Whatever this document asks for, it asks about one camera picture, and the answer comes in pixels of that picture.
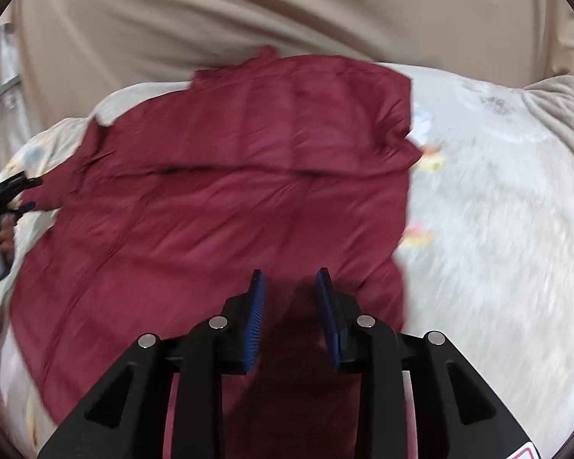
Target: maroon shirt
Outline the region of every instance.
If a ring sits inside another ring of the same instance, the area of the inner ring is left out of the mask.
[[[26,191],[61,207],[26,255],[11,303],[49,414],[64,419],[144,332],[187,333],[269,276],[257,368],[224,384],[228,458],[352,457],[356,378],[332,374],[311,291],[328,267],[399,330],[392,253],[419,151],[410,81],[343,57],[271,49],[198,73],[111,127]]]

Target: black gripper frame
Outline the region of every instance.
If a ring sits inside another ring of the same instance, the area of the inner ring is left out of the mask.
[[[13,213],[17,218],[21,217],[24,213],[34,208],[34,204],[30,202],[19,209],[11,209],[9,205],[11,202],[24,190],[35,188],[41,185],[42,178],[34,177],[27,178],[26,173],[18,173],[8,179],[0,182],[0,217],[6,213]]]
[[[524,446],[530,454],[520,459],[538,457],[512,414],[448,338],[439,332],[423,338],[396,334],[379,319],[360,318],[357,300],[334,291],[327,269],[317,278],[326,327],[323,295],[337,313],[330,334],[338,345],[336,369],[361,374],[356,459],[408,459],[403,371],[410,372],[419,459],[509,459]],[[328,348],[336,345],[327,330],[326,341]]]
[[[263,274],[255,271],[251,292]],[[139,337],[77,404],[39,459],[161,459],[173,376],[179,374],[173,458],[222,459],[222,374],[246,374],[242,296],[187,335]]]

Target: silver bolt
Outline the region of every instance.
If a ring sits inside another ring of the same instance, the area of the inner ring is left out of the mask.
[[[432,331],[427,335],[427,339],[434,345],[442,345],[442,343],[446,342],[446,337],[440,331]]]
[[[360,325],[362,328],[372,328],[377,321],[372,316],[368,316],[366,314],[359,316],[357,318],[357,324]]]
[[[221,328],[225,328],[227,325],[228,320],[223,316],[212,317],[209,321],[209,326],[213,328],[213,330],[220,330]]]
[[[154,335],[152,335],[151,333],[147,333],[146,335],[142,335],[138,339],[138,345],[140,345],[144,349],[148,349],[149,347],[155,345],[156,341],[157,338]]]

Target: beige fabric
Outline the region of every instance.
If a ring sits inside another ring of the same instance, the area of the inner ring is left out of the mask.
[[[142,81],[183,81],[263,44],[441,68],[521,87],[574,73],[565,0],[16,0],[45,127]]]
[[[547,79],[525,90],[530,113],[557,136],[574,155],[574,78]]]

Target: white bedsheet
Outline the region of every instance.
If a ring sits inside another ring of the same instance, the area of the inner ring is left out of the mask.
[[[391,67],[413,79],[411,136],[426,152],[412,172],[409,227],[397,253],[406,271],[406,331],[446,333],[550,458],[574,429],[574,146],[554,134],[574,122],[574,78],[513,90]],[[185,87],[126,88],[93,115],[110,124],[146,98]],[[86,122],[66,119],[36,136],[5,175],[55,167],[77,148]],[[23,253],[52,219],[31,213],[20,221],[15,266],[0,284],[3,304]],[[0,423],[30,456],[54,429],[4,314]]]

